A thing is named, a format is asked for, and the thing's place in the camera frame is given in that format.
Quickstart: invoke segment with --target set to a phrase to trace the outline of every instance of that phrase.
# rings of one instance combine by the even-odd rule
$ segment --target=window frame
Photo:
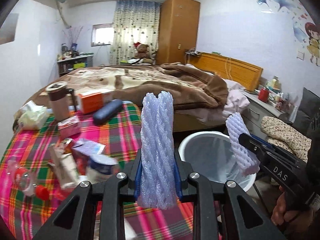
[[[91,33],[91,47],[96,47],[96,46],[108,46],[111,45],[111,43],[94,43],[95,39],[96,39],[96,31],[97,29],[101,29],[101,28],[112,28],[113,27],[113,23],[105,23],[105,24],[96,24],[96,25],[92,25],[92,33]]]

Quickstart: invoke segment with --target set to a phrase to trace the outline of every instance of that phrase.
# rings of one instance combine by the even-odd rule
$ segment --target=stuffed animal
[[[136,54],[133,58],[135,59],[144,59],[143,63],[150,63],[152,64],[153,60],[150,56],[150,48],[147,44],[141,44],[140,42],[134,43],[134,46],[136,47]]]

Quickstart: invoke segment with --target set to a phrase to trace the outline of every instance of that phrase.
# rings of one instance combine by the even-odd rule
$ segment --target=curtain
[[[134,43],[150,46],[150,53],[158,49],[160,20],[159,2],[118,0],[114,15],[114,38],[111,45],[110,63],[134,57]]]

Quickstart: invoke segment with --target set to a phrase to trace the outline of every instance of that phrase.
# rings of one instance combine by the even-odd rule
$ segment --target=human hand
[[[291,221],[300,211],[287,211],[284,197],[284,189],[279,188],[283,193],[277,200],[277,205],[273,209],[271,221],[276,225],[282,225],[284,222]],[[289,230],[294,232],[304,232],[307,230],[313,220],[313,210],[301,212],[301,214],[289,224]]]

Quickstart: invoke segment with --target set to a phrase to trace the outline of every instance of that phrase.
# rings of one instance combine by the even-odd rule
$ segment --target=brown travel mug
[[[77,111],[75,91],[73,88],[67,88],[67,82],[51,84],[45,91],[48,93],[53,114],[58,122],[70,117],[67,94],[71,94],[74,109]]]

